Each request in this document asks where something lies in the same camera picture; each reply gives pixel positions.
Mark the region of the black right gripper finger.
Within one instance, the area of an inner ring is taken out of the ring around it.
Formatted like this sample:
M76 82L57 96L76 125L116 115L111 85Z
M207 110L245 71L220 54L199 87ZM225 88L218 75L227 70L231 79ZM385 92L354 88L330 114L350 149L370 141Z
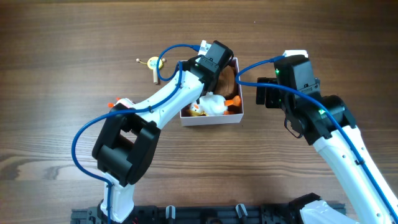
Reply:
M257 79L257 84L265 83L266 77L259 77ZM257 86L256 87L256 104L264 105L266 102L266 87Z
M276 88L267 87L266 88L266 108L280 108L279 105L280 92Z

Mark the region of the brown plush toy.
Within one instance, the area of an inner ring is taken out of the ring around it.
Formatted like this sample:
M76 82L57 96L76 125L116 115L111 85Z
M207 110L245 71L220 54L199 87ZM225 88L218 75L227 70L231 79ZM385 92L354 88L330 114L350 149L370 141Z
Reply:
M214 94L221 95L227 100L230 100L237 95L237 92L238 86L235 82L235 68L227 66L220 73Z

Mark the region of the white plush duck yellow hat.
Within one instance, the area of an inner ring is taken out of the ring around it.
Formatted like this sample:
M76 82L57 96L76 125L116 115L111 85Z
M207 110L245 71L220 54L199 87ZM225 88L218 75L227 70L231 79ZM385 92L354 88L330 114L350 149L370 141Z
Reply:
M190 116L221 116L234 114L228 109L229 106L240 107L242 99L236 95L231 100L227 100L222 95L214 95L208 92L205 96L199 97L196 101L189 105L186 112Z

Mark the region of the white pink plush duck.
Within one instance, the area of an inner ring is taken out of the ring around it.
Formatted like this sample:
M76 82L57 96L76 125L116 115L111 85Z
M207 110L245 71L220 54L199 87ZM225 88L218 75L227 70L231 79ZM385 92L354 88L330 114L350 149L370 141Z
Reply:
M132 108L134 103L129 98L116 98L115 103L108 103L108 108L112 108L118 104L121 104L127 108Z

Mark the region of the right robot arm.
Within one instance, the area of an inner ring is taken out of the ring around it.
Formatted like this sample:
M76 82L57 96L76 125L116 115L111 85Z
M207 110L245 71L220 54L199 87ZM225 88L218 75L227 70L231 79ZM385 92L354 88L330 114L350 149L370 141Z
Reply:
M291 133L330 166L361 223L397 223L397 197L372 160L356 120L336 95L322 96L305 52L270 59L274 78L258 78L258 104L279 108Z

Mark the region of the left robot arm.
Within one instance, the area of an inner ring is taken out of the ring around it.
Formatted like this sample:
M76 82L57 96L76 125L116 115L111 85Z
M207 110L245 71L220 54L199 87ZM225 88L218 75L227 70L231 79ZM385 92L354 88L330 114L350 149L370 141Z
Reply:
M92 150L107 183L98 205L106 223L124 223L134 210L135 184L148 170L162 128L185 106L213 91L219 75L234 53L214 41L209 47L194 45L198 55L179 61L166 85L148 99L133 103L122 98L106 115Z

